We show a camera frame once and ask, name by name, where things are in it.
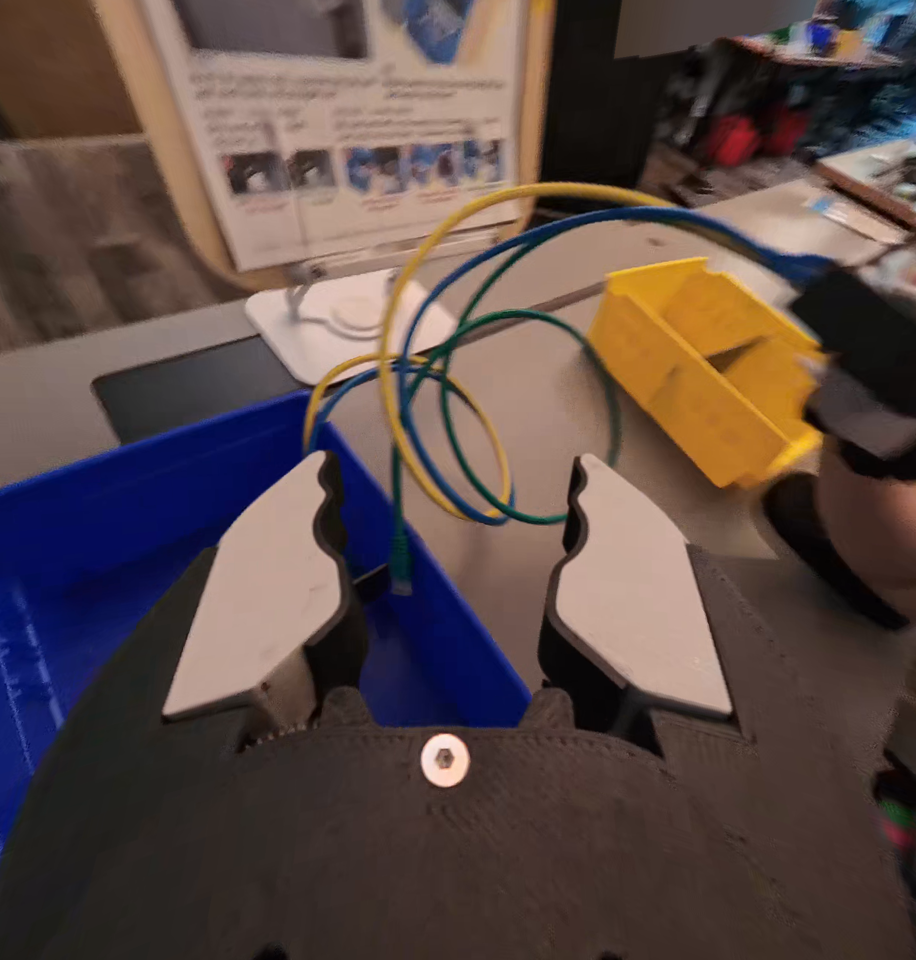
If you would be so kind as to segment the blue plastic bin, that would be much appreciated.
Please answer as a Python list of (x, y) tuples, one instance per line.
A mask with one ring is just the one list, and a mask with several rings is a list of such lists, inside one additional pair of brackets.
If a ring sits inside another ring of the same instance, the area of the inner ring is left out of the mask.
[[(0, 859), (82, 692), (200, 552), (298, 462), (310, 393), (0, 488)], [(385, 726), (507, 727), (531, 699), (422, 538), (412, 588), (366, 606), (365, 699)]]

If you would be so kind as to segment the large black bin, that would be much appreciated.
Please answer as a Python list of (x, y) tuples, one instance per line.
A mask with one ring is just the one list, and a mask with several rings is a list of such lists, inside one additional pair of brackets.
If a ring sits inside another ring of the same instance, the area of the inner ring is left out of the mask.
[(552, 43), (542, 182), (635, 188), (679, 54), (616, 57), (627, 2), (560, 1)]

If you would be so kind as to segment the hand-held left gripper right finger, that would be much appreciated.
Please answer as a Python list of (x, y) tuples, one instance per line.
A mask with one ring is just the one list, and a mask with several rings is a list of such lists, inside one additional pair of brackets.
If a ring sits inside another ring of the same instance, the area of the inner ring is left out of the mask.
[(546, 684), (570, 698), (577, 728), (656, 740), (654, 710), (730, 721), (688, 539), (589, 453), (573, 462), (567, 504), (537, 656)]

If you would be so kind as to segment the person's right hand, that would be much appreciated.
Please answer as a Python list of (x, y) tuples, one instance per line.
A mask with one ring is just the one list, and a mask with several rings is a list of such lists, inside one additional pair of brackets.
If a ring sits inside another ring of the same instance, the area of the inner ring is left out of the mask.
[(847, 567), (916, 624), (916, 481), (856, 474), (827, 442), (815, 501), (828, 539)]

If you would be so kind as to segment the colourful patterned clothing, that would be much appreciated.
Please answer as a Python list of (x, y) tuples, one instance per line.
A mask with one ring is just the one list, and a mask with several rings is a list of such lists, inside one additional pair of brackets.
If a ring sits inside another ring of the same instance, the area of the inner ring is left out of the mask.
[(899, 872), (916, 898), (916, 776), (899, 769), (879, 772), (873, 798)]

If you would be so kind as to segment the black bin divider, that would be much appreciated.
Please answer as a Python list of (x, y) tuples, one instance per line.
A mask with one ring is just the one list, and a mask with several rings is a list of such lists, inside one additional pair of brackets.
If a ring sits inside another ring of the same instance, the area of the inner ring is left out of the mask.
[(719, 350), (718, 352), (707, 354), (704, 357), (704, 361), (719, 375), (725, 375), (728, 371), (743, 357), (751, 354), (756, 349), (760, 347), (767, 346), (769, 343), (769, 338), (764, 336), (752, 337), (748, 340), (740, 342), (733, 347), (728, 347), (726, 349)]

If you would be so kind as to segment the yellow plastic bin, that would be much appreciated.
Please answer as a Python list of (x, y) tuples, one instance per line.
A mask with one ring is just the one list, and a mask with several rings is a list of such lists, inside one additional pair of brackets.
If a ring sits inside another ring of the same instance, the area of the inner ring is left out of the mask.
[[(724, 376), (704, 361), (756, 336), (768, 345)], [(704, 257), (610, 273), (587, 337), (614, 381), (718, 488), (765, 484), (820, 445), (803, 418), (818, 341)]]

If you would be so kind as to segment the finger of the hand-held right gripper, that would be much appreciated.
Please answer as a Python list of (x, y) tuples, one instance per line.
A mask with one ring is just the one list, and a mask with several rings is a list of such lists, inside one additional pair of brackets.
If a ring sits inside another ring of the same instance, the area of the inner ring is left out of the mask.
[(916, 416), (896, 412), (837, 366), (825, 366), (817, 374), (803, 410), (825, 435), (879, 460), (916, 450)]

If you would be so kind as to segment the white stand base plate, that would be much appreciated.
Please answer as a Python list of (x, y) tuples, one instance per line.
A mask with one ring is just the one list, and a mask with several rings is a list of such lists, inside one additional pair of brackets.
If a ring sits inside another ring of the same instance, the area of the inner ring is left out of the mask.
[[(397, 270), (385, 269), (324, 279), (308, 286), (254, 294), (245, 312), (264, 344), (297, 382), (316, 386), (344, 361), (377, 351), (381, 320)], [(410, 280), (396, 308), (391, 349), (399, 353), (428, 291)], [(456, 317), (439, 302), (422, 315), (410, 341), (412, 353), (435, 347), (457, 327)]]

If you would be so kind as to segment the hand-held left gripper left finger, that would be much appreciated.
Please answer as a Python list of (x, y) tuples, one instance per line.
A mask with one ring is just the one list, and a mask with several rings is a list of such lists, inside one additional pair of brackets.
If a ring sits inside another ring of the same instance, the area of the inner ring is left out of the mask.
[(253, 727), (309, 727), (357, 688), (368, 622), (346, 560), (341, 464), (318, 451), (221, 537), (174, 678), (168, 722), (244, 710)]

